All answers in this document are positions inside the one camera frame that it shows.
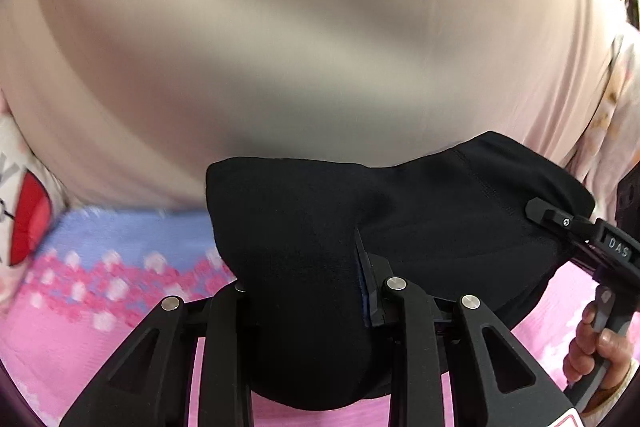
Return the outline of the black pants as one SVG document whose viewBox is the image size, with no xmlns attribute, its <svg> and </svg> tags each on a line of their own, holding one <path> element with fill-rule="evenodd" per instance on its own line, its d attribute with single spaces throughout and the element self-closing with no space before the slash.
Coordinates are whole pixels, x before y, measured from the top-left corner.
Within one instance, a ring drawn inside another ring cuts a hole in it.
<svg viewBox="0 0 640 427">
<path fill-rule="evenodd" d="M 368 324 L 360 253 L 428 295 L 472 294 L 518 325 L 568 259 L 562 239 L 527 219 L 535 198 L 582 217 L 594 207 L 574 176 L 496 132 L 387 168 L 251 157 L 209 166 L 215 243 L 245 291 L 250 389 L 324 411 L 386 380 L 394 349 Z"/>
</svg>

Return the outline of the floral cream blanket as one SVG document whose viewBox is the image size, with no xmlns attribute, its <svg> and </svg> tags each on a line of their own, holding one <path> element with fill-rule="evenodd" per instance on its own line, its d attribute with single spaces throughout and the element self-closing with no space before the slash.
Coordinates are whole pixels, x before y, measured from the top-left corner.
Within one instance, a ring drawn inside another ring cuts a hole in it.
<svg viewBox="0 0 640 427">
<path fill-rule="evenodd" d="M 639 162 L 639 31 L 626 13 L 629 0 L 597 8 L 587 0 L 572 41 L 576 88 L 588 95 L 572 129 L 577 141 L 560 166 L 584 184 L 593 217 L 616 221 L 617 184 Z"/>
</svg>

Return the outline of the pink rose bed sheet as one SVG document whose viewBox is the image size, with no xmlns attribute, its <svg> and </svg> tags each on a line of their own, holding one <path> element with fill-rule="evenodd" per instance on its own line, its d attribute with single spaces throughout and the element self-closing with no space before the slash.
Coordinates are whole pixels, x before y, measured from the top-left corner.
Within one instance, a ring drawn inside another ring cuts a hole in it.
<svg viewBox="0 0 640 427">
<path fill-rule="evenodd" d="M 98 208 L 66 213 L 1 315 L 1 360 L 46 426 L 58 426 L 91 377 L 165 296 L 191 301 L 232 280 L 206 211 Z M 562 360 L 596 283 L 564 265 L 514 335 L 559 387 Z M 254 398 L 256 426 L 386 426 L 388 399 L 304 413 Z"/>
</svg>

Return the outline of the white cat face pillow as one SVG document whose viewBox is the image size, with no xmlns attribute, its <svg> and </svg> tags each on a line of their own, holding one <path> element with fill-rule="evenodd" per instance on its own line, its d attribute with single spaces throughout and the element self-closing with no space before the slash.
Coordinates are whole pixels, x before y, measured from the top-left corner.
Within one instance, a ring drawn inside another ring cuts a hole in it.
<svg viewBox="0 0 640 427">
<path fill-rule="evenodd" d="M 32 153 L 1 106 L 1 310 L 9 310 L 30 258 L 67 206 L 63 185 Z"/>
</svg>

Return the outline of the beige quilt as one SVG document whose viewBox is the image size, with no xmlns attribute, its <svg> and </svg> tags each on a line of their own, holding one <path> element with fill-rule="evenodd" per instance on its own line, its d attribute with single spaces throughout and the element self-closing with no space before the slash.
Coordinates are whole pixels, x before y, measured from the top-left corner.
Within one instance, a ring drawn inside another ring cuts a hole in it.
<svg viewBox="0 0 640 427">
<path fill-rule="evenodd" d="M 594 0 L 604 8 L 608 0 Z M 1 106 L 67 202 L 195 207 L 232 156 L 383 167 L 492 130 L 560 165 L 587 0 L 1 0 Z"/>
</svg>

